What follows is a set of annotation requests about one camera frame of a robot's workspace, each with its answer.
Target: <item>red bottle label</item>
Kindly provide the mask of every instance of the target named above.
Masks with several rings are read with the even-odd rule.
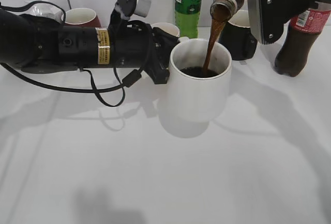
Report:
[[[322,32],[331,11],[318,11],[309,9],[291,20],[290,26],[294,29],[310,34]]]

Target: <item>brown liquid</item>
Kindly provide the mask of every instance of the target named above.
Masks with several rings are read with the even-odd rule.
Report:
[[[212,28],[210,30],[208,51],[207,51],[205,63],[203,65],[204,75],[207,75],[208,73],[210,57],[212,55],[215,42],[218,40],[220,33],[223,31],[225,24],[230,19],[230,17],[231,17],[230,12],[222,6],[218,6],[214,10],[214,15],[212,19]]]
[[[218,76],[218,73],[208,70],[207,75],[203,73],[202,67],[189,67],[181,70],[182,73],[195,78],[213,78]]]
[[[218,22],[216,20],[212,20],[212,29],[210,30],[210,38],[209,38],[209,44],[208,44],[208,51],[206,55],[206,60],[203,65],[203,73],[207,74],[209,64],[210,64],[210,57],[212,55],[212,51],[215,45],[215,42],[218,40],[218,37],[222,30],[225,27],[226,22]]]

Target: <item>yellow warning label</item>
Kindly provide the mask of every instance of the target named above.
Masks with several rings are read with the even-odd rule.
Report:
[[[99,41],[99,65],[108,65],[110,63],[110,37],[106,28],[96,28]]]

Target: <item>mug handle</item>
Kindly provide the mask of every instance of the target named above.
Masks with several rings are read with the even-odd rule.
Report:
[[[253,58],[257,50],[257,45],[258,41],[253,34],[251,32],[247,33],[244,42],[243,56],[245,58]]]
[[[188,40],[190,40],[189,37],[181,37],[181,38],[178,39],[178,43],[183,43],[183,42],[188,41]]]

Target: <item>black mug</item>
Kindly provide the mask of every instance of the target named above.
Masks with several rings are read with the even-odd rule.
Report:
[[[240,10],[225,25],[219,38],[235,61],[243,61],[254,57],[258,41],[251,33],[248,11]]]

